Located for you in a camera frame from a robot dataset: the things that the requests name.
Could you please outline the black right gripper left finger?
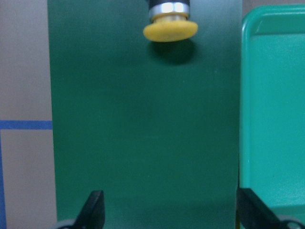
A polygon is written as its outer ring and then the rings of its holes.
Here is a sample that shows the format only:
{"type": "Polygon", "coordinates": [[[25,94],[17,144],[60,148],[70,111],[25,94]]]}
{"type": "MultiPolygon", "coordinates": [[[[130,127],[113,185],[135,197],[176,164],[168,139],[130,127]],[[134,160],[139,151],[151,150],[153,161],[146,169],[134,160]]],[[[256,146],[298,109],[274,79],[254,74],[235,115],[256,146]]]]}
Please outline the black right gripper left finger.
{"type": "Polygon", "coordinates": [[[104,192],[92,191],[77,218],[68,223],[59,222],[56,229],[102,229],[105,224],[104,192]]]}

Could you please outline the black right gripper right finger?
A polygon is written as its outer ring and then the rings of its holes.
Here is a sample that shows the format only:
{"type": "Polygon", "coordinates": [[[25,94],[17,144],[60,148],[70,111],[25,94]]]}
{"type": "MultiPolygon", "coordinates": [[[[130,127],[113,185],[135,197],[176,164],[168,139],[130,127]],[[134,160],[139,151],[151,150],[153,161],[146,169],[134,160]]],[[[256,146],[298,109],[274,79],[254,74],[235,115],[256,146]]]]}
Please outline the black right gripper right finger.
{"type": "Polygon", "coordinates": [[[278,216],[250,189],[237,189],[237,213],[245,229],[303,229],[305,225],[278,216]]]}

